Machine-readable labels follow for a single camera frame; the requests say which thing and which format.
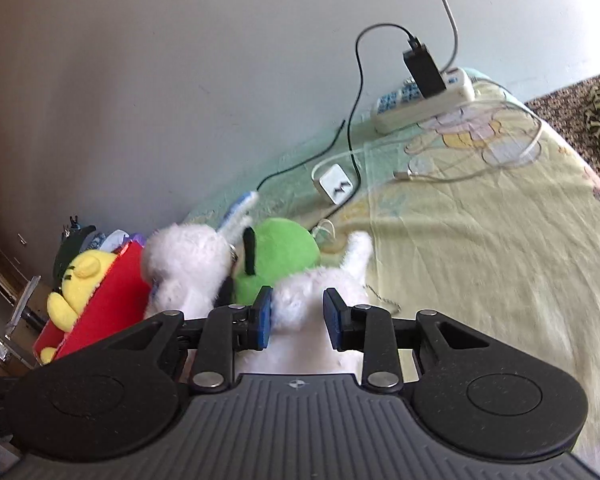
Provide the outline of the white bunny plush toy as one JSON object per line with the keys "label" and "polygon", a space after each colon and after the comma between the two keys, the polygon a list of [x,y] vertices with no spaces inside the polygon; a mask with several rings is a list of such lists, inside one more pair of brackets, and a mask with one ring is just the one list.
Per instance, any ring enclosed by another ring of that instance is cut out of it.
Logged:
{"label": "white bunny plush toy", "polygon": [[[348,235],[339,266],[318,266],[277,281],[268,346],[238,353],[236,373],[360,376],[362,353],[332,348],[323,318],[323,294],[333,288],[349,307],[367,304],[366,271],[372,255],[370,234],[354,231]],[[145,315],[180,310],[188,320],[205,318],[232,263],[230,242],[211,226],[174,223],[156,231],[140,257],[140,274],[151,286]]]}

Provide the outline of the green plush toy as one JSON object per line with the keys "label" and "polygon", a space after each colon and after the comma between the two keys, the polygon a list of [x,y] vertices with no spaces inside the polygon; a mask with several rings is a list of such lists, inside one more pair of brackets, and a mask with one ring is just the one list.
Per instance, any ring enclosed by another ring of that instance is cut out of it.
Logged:
{"label": "green plush toy", "polygon": [[242,233],[242,266],[234,275],[236,304],[252,304],[263,286],[312,269],[320,262],[320,248],[301,224],[268,218]]}

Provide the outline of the yellow tiger plush toy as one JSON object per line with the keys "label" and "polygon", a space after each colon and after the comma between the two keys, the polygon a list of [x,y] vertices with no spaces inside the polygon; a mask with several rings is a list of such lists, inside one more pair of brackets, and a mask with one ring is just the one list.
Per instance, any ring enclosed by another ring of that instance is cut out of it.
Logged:
{"label": "yellow tiger plush toy", "polygon": [[38,359],[43,365],[85,347],[94,339],[88,334],[90,303],[117,260],[114,252],[90,249],[74,257],[61,273],[58,292],[47,296],[50,322],[40,342],[50,334],[48,330],[52,327],[61,335],[55,334],[47,339],[47,346],[38,348]]}

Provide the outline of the red cardboard box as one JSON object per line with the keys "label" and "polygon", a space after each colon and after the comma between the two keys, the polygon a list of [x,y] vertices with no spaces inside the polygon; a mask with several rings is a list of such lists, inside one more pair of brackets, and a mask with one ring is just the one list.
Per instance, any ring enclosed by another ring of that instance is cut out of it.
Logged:
{"label": "red cardboard box", "polygon": [[[94,339],[85,347],[122,332],[144,318],[150,286],[140,276],[142,250],[143,247],[137,242],[129,242],[115,252],[118,260],[90,303],[88,334],[94,336]],[[40,342],[43,330],[33,345],[37,358],[38,348],[47,346],[47,339],[53,338],[55,334],[61,335],[61,332],[52,327],[48,330],[50,334]]]}

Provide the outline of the white USB charger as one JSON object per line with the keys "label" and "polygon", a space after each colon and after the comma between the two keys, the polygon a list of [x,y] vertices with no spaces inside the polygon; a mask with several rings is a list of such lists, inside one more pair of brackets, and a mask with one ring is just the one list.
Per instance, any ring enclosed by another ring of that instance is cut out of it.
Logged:
{"label": "white USB charger", "polygon": [[315,180],[317,191],[334,206],[342,205],[354,190],[354,184],[339,164],[328,167]]}

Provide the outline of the cartoon print bed sheet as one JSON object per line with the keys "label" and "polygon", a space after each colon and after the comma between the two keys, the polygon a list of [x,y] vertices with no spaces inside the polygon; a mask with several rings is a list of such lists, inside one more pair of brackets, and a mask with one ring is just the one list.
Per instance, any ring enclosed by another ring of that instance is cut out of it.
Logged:
{"label": "cartoon print bed sheet", "polygon": [[257,190],[253,217],[315,232],[325,260],[348,234],[372,234],[370,298],[402,318],[434,309],[550,362],[588,395],[576,452],[600,473],[600,177],[537,114],[485,76],[477,101],[378,134],[367,110],[327,159],[362,185],[340,210],[314,188],[312,141],[238,176],[193,206],[218,222]]}

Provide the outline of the green striped garment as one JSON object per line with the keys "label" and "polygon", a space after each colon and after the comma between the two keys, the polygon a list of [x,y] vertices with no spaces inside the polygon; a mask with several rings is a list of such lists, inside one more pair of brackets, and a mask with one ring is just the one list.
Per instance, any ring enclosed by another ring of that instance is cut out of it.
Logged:
{"label": "green striped garment", "polygon": [[65,227],[53,265],[52,289],[55,292],[60,289],[62,277],[71,261],[81,252],[87,250],[96,234],[96,226],[81,226],[79,223],[73,223],[71,226]]}

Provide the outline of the white power strip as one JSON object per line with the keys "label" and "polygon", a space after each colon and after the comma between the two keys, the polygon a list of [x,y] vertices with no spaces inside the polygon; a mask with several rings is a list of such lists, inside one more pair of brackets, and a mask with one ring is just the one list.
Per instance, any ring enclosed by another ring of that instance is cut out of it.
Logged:
{"label": "white power strip", "polygon": [[474,85],[461,68],[453,68],[442,75],[445,89],[425,98],[414,81],[407,81],[400,89],[381,96],[370,113],[370,120],[380,134],[403,129],[442,115],[476,98]]}

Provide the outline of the black power adapter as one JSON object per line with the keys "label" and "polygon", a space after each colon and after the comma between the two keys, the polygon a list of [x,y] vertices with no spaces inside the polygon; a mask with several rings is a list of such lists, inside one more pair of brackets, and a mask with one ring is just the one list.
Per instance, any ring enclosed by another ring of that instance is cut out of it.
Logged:
{"label": "black power adapter", "polygon": [[434,59],[417,38],[408,40],[410,48],[403,52],[403,62],[425,99],[442,93],[446,87]]}

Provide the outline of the brown patterned blanket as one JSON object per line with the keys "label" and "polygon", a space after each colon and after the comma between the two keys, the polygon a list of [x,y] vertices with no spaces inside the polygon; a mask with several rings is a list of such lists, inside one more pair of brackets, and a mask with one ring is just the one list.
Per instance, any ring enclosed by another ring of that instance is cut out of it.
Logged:
{"label": "brown patterned blanket", "polygon": [[545,119],[600,177],[600,144],[586,131],[584,122],[588,96],[598,86],[600,75],[528,101],[526,105]]}

